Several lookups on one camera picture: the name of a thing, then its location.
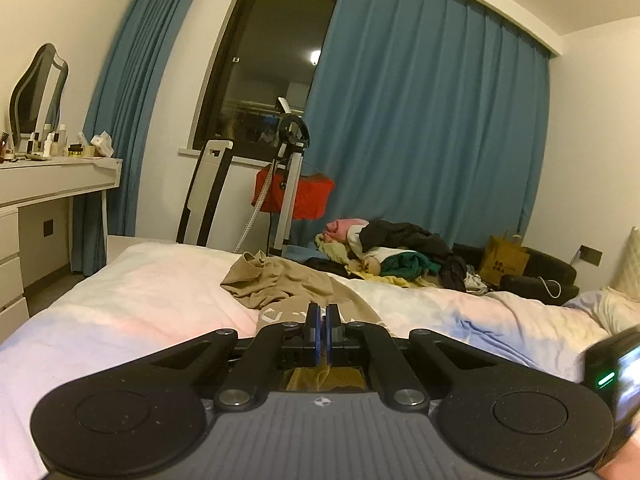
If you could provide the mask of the wavy framed vanity mirror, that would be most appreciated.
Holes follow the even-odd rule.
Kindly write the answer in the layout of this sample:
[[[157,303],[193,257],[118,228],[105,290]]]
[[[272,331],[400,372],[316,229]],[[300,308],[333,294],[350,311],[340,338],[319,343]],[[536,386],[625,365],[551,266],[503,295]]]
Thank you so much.
[[[58,128],[69,73],[70,66],[53,44],[48,42],[37,50],[10,97],[9,120],[15,151],[24,152],[31,138],[43,142]]]

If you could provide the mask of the cream pillow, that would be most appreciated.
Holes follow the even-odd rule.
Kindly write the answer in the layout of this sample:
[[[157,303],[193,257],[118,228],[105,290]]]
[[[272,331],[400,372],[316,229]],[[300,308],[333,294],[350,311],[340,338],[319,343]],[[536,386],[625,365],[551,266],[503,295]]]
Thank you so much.
[[[620,268],[611,285],[612,289],[638,301],[640,298],[640,232],[634,226],[629,234]]]

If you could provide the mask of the pastel tie-dye bed duvet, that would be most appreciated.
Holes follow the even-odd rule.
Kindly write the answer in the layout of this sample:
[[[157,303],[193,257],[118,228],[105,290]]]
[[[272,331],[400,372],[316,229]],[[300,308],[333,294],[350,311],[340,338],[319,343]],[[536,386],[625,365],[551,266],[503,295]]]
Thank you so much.
[[[46,470],[29,431],[36,403],[72,379],[146,356],[221,327],[254,335],[258,314],[222,289],[235,255],[144,243],[80,282],[1,346],[1,474],[39,479]],[[351,280],[399,337],[426,327],[570,380],[590,344],[639,322],[639,306],[612,289],[563,307],[510,292],[473,296],[437,287]]]

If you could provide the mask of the pile of mixed clothes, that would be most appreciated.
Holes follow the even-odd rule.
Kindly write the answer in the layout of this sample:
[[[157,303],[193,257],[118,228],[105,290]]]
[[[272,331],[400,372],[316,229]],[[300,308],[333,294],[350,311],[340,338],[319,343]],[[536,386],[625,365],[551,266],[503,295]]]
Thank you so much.
[[[401,288],[437,286],[482,296],[490,286],[477,268],[482,252],[448,245],[438,234],[409,222],[336,219],[310,244],[326,270]]]

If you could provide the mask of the garment steamer stand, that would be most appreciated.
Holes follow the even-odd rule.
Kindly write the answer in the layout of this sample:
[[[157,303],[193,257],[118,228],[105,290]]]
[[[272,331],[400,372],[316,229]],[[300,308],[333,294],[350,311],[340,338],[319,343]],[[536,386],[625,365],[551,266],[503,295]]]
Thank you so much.
[[[283,96],[279,96],[277,99],[277,110],[280,112],[277,126],[279,141],[277,156],[269,166],[267,177],[259,191],[250,220],[236,243],[234,252],[239,252],[242,248],[248,234],[250,234],[250,229],[254,226],[257,215],[262,211],[262,205],[265,203],[268,193],[274,190],[274,178],[280,167],[284,169],[281,185],[283,200],[276,236],[272,245],[267,244],[267,252],[269,255],[284,256],[286,248],[288,248],[300,172],[302,171],[305,150],[310,143],[310,135],[303,119],[293,113],[288,100]]]

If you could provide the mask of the black wall socket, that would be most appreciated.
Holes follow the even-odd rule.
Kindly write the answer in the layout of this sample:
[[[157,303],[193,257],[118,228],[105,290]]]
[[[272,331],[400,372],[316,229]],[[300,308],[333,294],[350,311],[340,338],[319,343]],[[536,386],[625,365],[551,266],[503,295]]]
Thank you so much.
[[[589,246],[582,245],[578,249],[578,258],[592,266],[600,266],[603,252]]]

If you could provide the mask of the blue curtain right panel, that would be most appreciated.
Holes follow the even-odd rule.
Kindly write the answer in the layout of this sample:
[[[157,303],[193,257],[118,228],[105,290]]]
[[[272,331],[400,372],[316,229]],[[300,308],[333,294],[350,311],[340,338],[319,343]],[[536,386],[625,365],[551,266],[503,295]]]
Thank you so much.
[[[526,232],[546,146],[550,52],[475,0],[337,0],[304,118],[326,222],[410,222],[450,244]]]

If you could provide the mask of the dark window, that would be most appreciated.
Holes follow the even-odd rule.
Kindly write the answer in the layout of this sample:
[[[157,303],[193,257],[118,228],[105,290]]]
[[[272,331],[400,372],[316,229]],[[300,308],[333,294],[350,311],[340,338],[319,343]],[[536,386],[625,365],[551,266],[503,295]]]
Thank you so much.
[[[236,0],[214,58],[192,148],[230,140],[236,156],[268,160],[278,99],[301,115],[336,0]]]

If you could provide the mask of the white black chair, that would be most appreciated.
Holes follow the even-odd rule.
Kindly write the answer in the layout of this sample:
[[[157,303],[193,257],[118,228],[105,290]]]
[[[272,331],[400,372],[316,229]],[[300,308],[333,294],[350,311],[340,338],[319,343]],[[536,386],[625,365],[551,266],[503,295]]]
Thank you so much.
[[[176,242],[205,247],[232,161],[233,142],[209,140],[202,148],[186,193]]]

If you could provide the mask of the white tissue box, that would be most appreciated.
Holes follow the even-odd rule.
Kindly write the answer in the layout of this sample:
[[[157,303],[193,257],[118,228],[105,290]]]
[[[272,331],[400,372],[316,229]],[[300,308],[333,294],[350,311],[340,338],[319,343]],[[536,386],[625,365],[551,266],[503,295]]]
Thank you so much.
[[[91,138],[90,144],[94,147],[98,156],[111,158],[114,155],[113,140],[111,135],[106,131],[95,134]]]

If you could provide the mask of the blue curtain panel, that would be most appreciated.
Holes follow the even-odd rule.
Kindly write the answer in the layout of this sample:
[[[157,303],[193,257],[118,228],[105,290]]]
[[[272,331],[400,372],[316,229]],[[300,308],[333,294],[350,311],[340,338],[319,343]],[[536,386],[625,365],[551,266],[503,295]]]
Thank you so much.
[[[526,232],[546,146],[550,52],[475,0],[337,0],[304,118],[326,222],[410,222],[450,244]]]
[[[160,83],[193,0],[131,0],[108,50],[82,131],[108,133],[122,161],[120,183],[73,200],[70,268],[90,276],[106,265],[104,236],[132,235],[143,156]]]

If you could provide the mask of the tan brown shirt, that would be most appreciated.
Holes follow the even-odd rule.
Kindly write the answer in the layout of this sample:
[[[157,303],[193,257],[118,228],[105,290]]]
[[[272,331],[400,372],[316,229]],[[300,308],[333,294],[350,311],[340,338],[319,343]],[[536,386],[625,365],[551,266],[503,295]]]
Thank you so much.
[[[257,313],[255,330],[285,322],[303,323],[311,304],[322,310],[335,304],[344,323],[386,325],[366,300],[330,274],[262,252],[239,256],[220,286]]]

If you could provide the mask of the blue curtain left panel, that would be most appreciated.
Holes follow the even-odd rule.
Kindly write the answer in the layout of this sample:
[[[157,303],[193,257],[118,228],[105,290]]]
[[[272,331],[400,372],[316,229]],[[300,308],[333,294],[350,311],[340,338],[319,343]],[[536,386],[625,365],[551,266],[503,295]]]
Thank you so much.
[[[108,133],[122,161],[120,183],[73,200],[70,268],[90,276],[106,265],[104,236],[132,235],[143,156],[160,83],[193,0],[131,0],[108,50],[82,131]]]

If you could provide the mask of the red cloth basket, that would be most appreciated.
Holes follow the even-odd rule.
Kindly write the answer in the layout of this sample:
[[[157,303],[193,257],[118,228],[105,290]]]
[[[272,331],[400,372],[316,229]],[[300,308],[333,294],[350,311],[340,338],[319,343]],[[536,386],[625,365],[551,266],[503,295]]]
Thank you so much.
[[[285,172],[278,169],[268,188],[261,212],[280,214],[284,203]],[[334,182],[324,174],[301,176],[298,180],[293,209],[294,220],[317,220],[326,213],[326,204],[334,190]]]

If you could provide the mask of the white vanity desk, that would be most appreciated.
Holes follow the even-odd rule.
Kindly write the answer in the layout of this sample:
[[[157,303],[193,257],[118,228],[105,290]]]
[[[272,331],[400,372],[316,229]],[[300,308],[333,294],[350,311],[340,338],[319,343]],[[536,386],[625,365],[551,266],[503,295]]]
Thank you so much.
[[[98,192],[107,235],[106,192],[118,188],[114,158],[55,157],[1,165],[1,338],[29,320],[25,287],[70,263],[75,196]]]

